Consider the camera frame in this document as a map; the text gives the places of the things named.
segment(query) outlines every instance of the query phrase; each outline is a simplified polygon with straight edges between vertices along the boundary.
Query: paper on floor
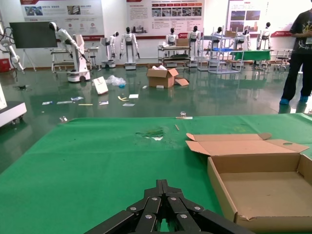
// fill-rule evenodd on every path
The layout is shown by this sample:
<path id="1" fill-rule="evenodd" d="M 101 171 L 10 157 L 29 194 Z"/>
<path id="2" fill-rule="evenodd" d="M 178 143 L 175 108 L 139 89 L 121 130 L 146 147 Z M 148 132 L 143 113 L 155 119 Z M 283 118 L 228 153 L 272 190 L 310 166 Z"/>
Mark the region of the paper on floor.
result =
<path id="1" fill-rule="evenodd" d="M 71 101 L 79 101 L 79 100 L 82 100 L 83 97 L 72 97 L 70 99 L 71 99 Z"/>
<path id="2" fill-rule="evenodd" d="M 42 104 L 43 105 L 49 105 L 49 104 L 53 104 L 53 102 L 52 101 L 46 101 L 46 102 L 43 102 Z"/>
<path id="3" fill-rule="evenodd" d="M 138 98 L 138 94 L 130 94 L 129 98 Z"/>
<path id="4" fill-rule="evenodd" d="M 108 105 L 108 101 L 100 101 L 99 104 L 100 105 Z"/>
<path id="5" fill-rule="evenodd" d="M 125 103 L 123 104 L 123 106 L 134 106 L 135 104 L 129 104 L 129 103 Z"/>
<path id="6" fill-rule="evenodd" d="M 57 104 L 68 104 L 73 103 L 73 101 L 58 101 Z"/>

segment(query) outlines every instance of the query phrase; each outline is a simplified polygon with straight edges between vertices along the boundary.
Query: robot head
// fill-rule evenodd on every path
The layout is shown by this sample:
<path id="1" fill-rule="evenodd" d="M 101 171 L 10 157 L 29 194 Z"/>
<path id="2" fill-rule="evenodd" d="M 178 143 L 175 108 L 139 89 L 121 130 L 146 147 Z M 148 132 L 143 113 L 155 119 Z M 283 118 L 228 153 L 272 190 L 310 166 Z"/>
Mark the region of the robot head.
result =
<path id="1" fill-rule="evenodd" d="M 49 23 L 49 28 L 50 28 L 51 30 L 55 31 L 55 32 L 58 31 L 57 24 L 54 23 L 54 22 L 50 22 L 50 23 Z"/>

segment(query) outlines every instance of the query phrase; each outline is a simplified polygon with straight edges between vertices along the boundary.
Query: green cloth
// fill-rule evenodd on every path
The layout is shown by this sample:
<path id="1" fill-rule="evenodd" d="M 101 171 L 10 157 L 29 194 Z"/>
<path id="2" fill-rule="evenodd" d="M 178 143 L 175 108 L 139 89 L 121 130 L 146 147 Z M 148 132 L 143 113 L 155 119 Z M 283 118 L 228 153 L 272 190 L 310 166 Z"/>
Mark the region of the green cloth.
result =
<path id="1" fill-rule="evenodd" d="M 240 60 L 243 57 L 243 52 L 231 52 L 231 55 L 234 55 L 234 60 Z M 271 60 L 270 50 L 244 51 L 243 60 Z"/>
<path id="2" fill-rule="evenodd" d="M 308 145 L 304 153 L 312 155 L 312 119 L 303 114 L 82 118 L 58 125 L 0 175 L 0 233 L 82 234 L 142 199 L 157 179 L 222 214 L 207 158 L 191 152 L 186 133 L 263 132 Z M 146 138 L 161 135 L 161 141 Z"/>

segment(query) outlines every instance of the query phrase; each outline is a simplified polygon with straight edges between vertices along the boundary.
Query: green floor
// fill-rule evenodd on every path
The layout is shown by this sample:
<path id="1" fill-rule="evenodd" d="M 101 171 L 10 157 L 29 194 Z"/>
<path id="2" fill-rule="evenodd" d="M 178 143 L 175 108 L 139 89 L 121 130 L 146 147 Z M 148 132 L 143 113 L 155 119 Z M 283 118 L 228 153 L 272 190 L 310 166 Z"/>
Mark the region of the green floor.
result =
<path id="1" fill-rule="evenodd" d="M 19 81 L 8 74 L 0 74 L 5 98 L 26 103 L 27 114 L 24 122 L 0 128 L 0 173 L 8 168 L 34 143 L 60 124 L 60 117 L 68 120 L 78 117 L 176 117 L 181 111 L 188 116 L 215 115 L 253 115 L 307 112 L 308 105 L 297 105 L 300 93 L 290 107 L 280 110 L 278 102 L 287 73 L 271 70 L 268 74 L 252 71 L 250 67 L 241 74 L 212 75 L 193 69 L 184 76 L 190 81 L 186 87 L 175 86 L 171 89 L 142 89 L 148 85 L 146 68 L 136 71 L 116 68 L 111 71 L 94 72 L 93 78 L 114 74 L 127 81 L 124 89 L 109 85 L 109 93 L 98 96 L 91 82 L 68 83 L 65 74 L 56 78 L 51 71 L 27 71 L 19 74 Z M 16 90 L 16 85 L 29 85 L 26 91 Z M 131 103 L 134 107 L 123 107 L 118 96 L 139 94 L 139 99 Z M 67 101 L 81 96 L 83 100 L 73 104 L 46 105 L 42 102 Z M 100 101 L 109 105 L 100 106 Z M 78 103 L 92 103 L 93 106 L 78 106 Z"/>

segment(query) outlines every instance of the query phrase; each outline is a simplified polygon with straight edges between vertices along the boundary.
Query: debris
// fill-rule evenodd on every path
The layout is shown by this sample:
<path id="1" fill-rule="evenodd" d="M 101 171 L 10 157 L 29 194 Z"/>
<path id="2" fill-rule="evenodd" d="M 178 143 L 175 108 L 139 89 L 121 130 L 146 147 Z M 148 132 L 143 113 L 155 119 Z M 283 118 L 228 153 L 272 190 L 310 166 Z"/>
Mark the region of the debris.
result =
<path id="1" fill-rule="evenodd" d="M 138 98 L 138 94 L 130 94 L 129 98 Z"/>
<path id="2" fill-rule="evenodd" d="M 71 98 L 71 101 L 79 101 L 79 100 L 82 100 L 83 97 L 72 97 Z"/>
<path id="3" fill-rule="evenodd" d="M 126 85 L 127 82 L 123 78 L 117 78 L 114 75 L 111 75 L 106 80 L 107 84 L 112 84 L 113 86 L 120 86 L 120 85 Z"/>
<path id="4" fill-rule="evenodd" d="M 129 104 L 129 103 L 125 103 L 123 104 L 123 106 L 134 106 L 135 104 Z"/>
<path id="5" fill-rule="evenodd" d="M 59 118 L 62 122 L 67 122 L 67 118 L 65 116 Z"/>
<path id="6" fill-rule="evenodd" d="M 100 101 L 99 104 L 100 105 L 108 105 L 108 101 Z"/>
<path id="7" fill-rule="evenodd" d="M 68 104 L 73 103 L 73 101 L 58 101 L 57 104 Z"/>
<path id="8" fill-rule="evenodd" d="M 107 84 L 106 81 L 104 80 L 104 77 L 94 79 L 92 82 L 97 89 L 97 94 L 102 95 L 108 92 Z"/>
<path id="9" fill-rule="evenodd" d="M 46 101 L 46 102 L 43 102 L 42 104 L 43 105 L 49 105 L 49 104 L 53 104 L 53 102 L 52 101 Z"/>
<path id="10" fill-rule="evenodd" d="M 118 96 L 118 99 L 119 99 L 120 101 L 129 101 L 129 100 L 126 100 L 126 99 L 127 99 L 126 97 L 121 98 L 120 96 Z"/>

